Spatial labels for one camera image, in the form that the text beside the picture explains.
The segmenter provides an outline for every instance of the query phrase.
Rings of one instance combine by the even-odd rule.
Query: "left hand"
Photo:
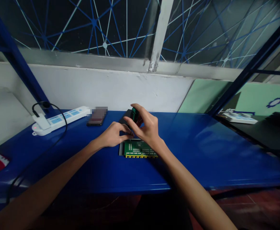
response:
[[[127,135],[120,136],[120,131]],[[112,122],[111,125],[95,140],[103,147],[114,147],[121,142],[134,138],[133,132],[125,124]]]

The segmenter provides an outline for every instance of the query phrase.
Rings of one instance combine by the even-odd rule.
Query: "power strip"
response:
[[[82,117],[87,116],[90,113],[91,113],[91,110],[88,107],[82,106],[82,107],[76,108],[74,110],[65,112],[63,114],[64,114],[64,117],[66,118],[66,122],[69,124],[73,121],[76,121]],[[64,121],[64,118],[62,117],[62,114],[48,118],[47,121],[50,124],[50,127],[45,130],[41,129],[41,127],[37,123],[34,123],[31,127],[33,130],[32,135],[33,136],[36,136],[36,135],[45,136],[46,134],[49,134],[52,131],[54,131],[58,128],[61,128],[62,126],[65,126],[65,121]]]

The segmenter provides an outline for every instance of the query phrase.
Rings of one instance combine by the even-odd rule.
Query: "gear logo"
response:
[[[273,101],[270,101],[267,105],[268,108],[274,107],[275,105],[280,104],[280,97],[275,98]]]

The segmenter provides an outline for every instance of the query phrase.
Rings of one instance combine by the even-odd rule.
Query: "blue tabletop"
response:
[[[12,196],[77,153],[123,114],[109,111],[99,127],[87,127],[87,118],[69,124],[65,137],[25,172]],[[280,185],[278,158],[261,152],[207,114],[153,114],[158,117],[160,137],[206,189]],[[63,131],[64,127],[46,136],[33,136],[29,126],[0,146],[0,153],[10,159],[0,172],[0,198],[5,197],[9,184],[22,169],[50,147]],[[119,146],[104,148],[93,155],[62,193],[142,194],[170,189],[169,176],[160,159],[125,158],[118,155],[118,150]]]

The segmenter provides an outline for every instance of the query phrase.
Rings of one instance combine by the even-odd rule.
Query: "white power strip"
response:
[[[74,110],[65,112],[63,114],[64,117],[66,118],[66,122],[69,124],[73,121],[76,121],[82,117],[87,116],[90,113],[91,110],[88,107],[82,106]],[[62,117],[62,114],[48,118],[47,121],[50,124],[50,127],[45,130],[41,129],[41,127],[37,123],[34,123],[31,127],[33,130],[32,135],[45,136],[46,134],[49,134],[52,131],[61,128],[62,126],[65,126],[65,121],[64,118]]]
[[[256,124],[258,122],[257,120],[245,114],[223,113],[223,116],[225,117],[226,120],[230,122],[244,123],[244,124]]]

